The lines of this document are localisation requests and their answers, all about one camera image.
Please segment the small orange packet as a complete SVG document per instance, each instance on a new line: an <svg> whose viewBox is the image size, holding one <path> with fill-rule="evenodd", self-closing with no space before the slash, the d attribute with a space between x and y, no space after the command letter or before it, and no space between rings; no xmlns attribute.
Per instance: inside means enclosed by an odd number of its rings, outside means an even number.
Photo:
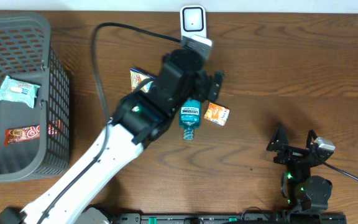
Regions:
<svg viewBox="0 0 358 224"><path fill-rule="evenodd" d="M224 126L228 119L229 113L230 110L228 108L210 102L203 118L220 126Z"/></svg>

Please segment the red brown candy bar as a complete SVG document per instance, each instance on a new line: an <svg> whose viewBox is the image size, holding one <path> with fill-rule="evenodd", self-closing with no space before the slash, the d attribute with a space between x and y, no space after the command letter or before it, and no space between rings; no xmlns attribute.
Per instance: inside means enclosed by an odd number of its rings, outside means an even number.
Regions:
<svg viewBox="0 0 358 224"><path fill-rule="evenodd" d="M63 123L59 119L53 121L52 124L48 125L47 134L49 135L58 134L58 131L61 130L62 127L63 127ZM40 125L7 129L5 131L4 146L38 139L40 137L40 134L41 134Z"/></svg>

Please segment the yellow snack chip bag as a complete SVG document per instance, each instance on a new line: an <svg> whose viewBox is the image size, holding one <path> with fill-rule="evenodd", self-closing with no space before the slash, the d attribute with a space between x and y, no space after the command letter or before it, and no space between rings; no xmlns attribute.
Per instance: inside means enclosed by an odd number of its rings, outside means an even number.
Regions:
<svg viewBox="0 0 358 224"><path fill-rule="evenodd" d="M153 79L155 80L156 77L153 75L150 75L138 68L131 68L130 69L131 74L131 90L134 91L144 80L147 79ZM146 83L144 86L142 86L141 90L145 93L149 92L149 89L152 85L152 81Z"/></svg>

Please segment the blue mouthwash bottle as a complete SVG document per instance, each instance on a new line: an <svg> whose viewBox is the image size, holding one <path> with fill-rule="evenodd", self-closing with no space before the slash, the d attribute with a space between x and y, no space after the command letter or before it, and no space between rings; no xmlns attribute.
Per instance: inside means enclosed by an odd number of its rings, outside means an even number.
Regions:
<svg viewBox="0 0 358 224"><path fill-rule="evenodd" d="M189 99L180 108L179 125L183 128L184 140L194 139L195 129L201 125L201 103Z"/></svg>

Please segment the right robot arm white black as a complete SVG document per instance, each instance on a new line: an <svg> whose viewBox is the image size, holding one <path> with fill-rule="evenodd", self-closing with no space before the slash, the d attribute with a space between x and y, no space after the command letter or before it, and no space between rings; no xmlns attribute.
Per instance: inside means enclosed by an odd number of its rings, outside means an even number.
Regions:
<svg viewBox="0 0 358 224"><path fill-rule="evenodd" d="M312 175L311 168L326 162L335 148L332 141L318 137L312 129L304 149L291 146L284 125L277 125L266 150L277 154L274 163L287 168L282 176L282 194L289 199L292 213L322 213L328 209L332 183Z"/></svg>

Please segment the light blue snack packet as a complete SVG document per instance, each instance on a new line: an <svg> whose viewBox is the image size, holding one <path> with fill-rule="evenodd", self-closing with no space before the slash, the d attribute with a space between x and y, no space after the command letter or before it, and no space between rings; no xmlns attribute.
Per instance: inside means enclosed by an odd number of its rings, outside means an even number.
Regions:
<svg viewBox="0 0 358 224"><path fill-rule="evenodd" d="M34 108L37 91L40 85L15 80L6 76L0 86L0 101L25 103L29 108Z"/></svg>

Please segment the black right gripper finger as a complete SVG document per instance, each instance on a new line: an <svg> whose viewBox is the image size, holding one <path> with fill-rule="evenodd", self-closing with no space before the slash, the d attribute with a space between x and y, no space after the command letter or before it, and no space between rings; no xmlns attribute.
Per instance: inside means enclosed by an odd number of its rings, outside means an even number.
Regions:
<svg viewBox="0 0 358 224"><path fill-rule="evenodd" d="M287 131L282 123L278 123L266 150L271 152L280 152L285 150L288 144Z"/></svg>
<svg viewBox="0 0 358 224"><path fill-rule="evenodd" d="M315 131L313 129L309 130L308 132L308 136L306 139L306 149L309 149L310 146L312 145L313 141L317 138L318 136L316 135Z"/></svg>

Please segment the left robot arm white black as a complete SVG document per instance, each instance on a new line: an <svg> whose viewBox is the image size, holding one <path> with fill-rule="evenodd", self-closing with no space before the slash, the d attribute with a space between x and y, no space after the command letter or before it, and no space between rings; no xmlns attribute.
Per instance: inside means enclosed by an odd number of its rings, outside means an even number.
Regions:
<svg viewBox="0 0 358 224"><path fill-rule="evenodd" d="M187 99L217 100L223 75L211 78L202 69L209 51L191 44L169 54L150 90L121 99L98 138L61 179L21 211L5 208L0 223L76 222L100 190L169 129Z"/></svg>

